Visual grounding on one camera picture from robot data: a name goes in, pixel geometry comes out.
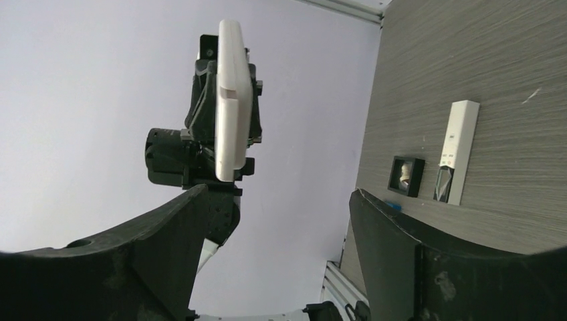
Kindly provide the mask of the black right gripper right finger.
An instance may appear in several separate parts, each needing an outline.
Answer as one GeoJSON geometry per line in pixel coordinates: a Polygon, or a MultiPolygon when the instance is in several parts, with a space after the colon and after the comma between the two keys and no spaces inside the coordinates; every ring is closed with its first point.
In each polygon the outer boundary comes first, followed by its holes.
{"type": "Polygon", "coordinates": [[[566,249],[519,254],[445,233],[363,189],[350,217],[373,320],[565,320],[566,249]]]}

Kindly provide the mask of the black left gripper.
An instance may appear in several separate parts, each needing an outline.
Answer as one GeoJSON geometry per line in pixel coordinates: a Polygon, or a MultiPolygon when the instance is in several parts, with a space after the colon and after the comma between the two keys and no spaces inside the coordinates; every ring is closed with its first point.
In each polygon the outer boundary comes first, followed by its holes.
{"type": "Polygon", "coordinates": [[[206,185],[209,190],[209,220],[205,237],[224,245],[241,220],[243,191],[215,174],[215,114],[219,36],[203,34],[195,62],[191,105],[180,130],[153,128],[149,131],[144,157],[148,179],[155,185],[188,190],[206,185]]]}

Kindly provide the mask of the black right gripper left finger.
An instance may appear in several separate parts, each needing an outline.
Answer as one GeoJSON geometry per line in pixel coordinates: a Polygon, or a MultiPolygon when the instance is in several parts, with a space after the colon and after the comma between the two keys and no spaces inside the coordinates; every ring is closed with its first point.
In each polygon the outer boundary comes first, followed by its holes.
{"type": "Polygon", "coordinates": [[[184,320],[209,222],[199,185],[54,249],[1,254],[2,320],[184,320]]]}

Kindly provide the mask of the white remote control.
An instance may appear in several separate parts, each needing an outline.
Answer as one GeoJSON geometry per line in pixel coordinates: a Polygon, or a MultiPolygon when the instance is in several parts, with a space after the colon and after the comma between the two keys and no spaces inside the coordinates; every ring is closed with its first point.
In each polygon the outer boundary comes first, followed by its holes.
{"type": "Polygon", "coordinates": [[[235,171],[246,161],[253,88],[240,23],[224,19],[219,24],[215,174],[223,182],[233,182],[235,171]]]}

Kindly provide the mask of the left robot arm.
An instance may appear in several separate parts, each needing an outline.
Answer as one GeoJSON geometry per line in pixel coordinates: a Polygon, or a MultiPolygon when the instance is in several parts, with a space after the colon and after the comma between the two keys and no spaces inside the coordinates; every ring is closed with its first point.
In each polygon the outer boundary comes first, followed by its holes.
{"type": "Polygon", "coordinates": [[[201,265],[239,224],[242,190],[237,182],[255,171],[247,149],[262,140],[262,90],[241,35],[203,34],[184,128],[148,133],[144,157],[151,183],[184,190],[205,185],[211,193],[212,218],[201,265]]]}

